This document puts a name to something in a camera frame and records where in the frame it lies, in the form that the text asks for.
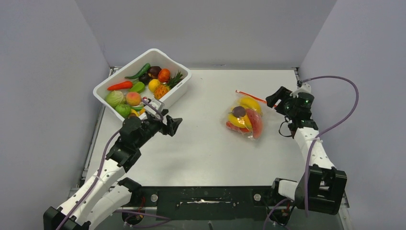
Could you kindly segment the yellow banana bunch toy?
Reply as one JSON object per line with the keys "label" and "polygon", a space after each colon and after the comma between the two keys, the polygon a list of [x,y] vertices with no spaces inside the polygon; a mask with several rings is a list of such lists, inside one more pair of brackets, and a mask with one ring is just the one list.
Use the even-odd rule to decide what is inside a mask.
{"label": "yellow banana bunch toy", "polygon": [[262,107],[255,99],[253,99],[251,97],[241,97],[238,100],[238,103],[241,106],[245,106],[246,108],[250,108],[250,109],[256,111],[260,116],[263,115]]}

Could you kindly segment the clear zip bag red zipper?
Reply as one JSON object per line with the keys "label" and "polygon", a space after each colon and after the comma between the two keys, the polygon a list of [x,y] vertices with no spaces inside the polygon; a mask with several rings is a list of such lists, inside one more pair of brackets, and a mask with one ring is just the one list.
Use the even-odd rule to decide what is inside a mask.
{"label": "clear zip bag red zipper", "polygon": [[278,135],[280,118],[264,99],[235,90],[218,124],[239,139],[259,142]]}

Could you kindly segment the dark purple plum toy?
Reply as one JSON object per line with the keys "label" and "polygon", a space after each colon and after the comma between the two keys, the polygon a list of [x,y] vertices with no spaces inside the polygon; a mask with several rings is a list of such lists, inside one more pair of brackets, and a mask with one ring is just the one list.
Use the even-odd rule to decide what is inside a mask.
{"label": "dark purple plum toy", "polygon": [[242,106],[236,106],[236,107],[232,108],[230,114],[236,118],[241,118],[246,115],[246,109]]}

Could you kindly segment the red chili pepper toy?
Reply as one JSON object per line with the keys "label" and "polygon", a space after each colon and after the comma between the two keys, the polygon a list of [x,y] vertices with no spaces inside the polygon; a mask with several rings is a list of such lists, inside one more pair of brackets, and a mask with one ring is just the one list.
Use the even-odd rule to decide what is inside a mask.
{"label": "red chili pepper toy", "polygon": [[247,128],[240,128],[240,127],[237,127],[237,126],[233,125],[230,121],[227,121],[227,122],[226,122],[226,127],[227,127],[228,129],[232,130],[232,131],[235,131],[235,132],[238,132],[238,133],[241,133],[241,134],[245,134],[245,133],[250,133],[250,132],[251,132],[251,131],[250,131],[249,129],[247,129]]}

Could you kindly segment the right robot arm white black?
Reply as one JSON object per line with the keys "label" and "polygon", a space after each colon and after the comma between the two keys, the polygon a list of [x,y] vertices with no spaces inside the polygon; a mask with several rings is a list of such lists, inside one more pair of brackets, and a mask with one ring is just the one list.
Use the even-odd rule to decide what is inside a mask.
{"label": "right robot arm white black", "polygon": [[298,209],[335,215],[341,206],[347,175],[335,167],[325,152],[318,126],[312,119],[313,101],[308,84],[294,92],[281,86],[266,97],[267,106],[288,122],[291,137],[306,161],[300,181],[276,178],[269,197],[277,205],[290,199]]}

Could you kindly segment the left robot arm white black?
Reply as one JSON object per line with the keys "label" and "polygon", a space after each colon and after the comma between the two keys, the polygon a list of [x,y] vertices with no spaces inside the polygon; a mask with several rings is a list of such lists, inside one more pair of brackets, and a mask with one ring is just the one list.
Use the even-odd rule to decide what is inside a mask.
{"label": "left robot arm white black", "polygon": [[174,136],[182,118],[172,118],[164,109],[160,118],[146,113],[145,119],[130,116],[123,121],[111,149],[104,149],[99,168],[83,186],[59,207],[44,215],[45,230],[93,230],[130,202],[141,185],[124,175],[141,157],[140,149],[155,134]]}

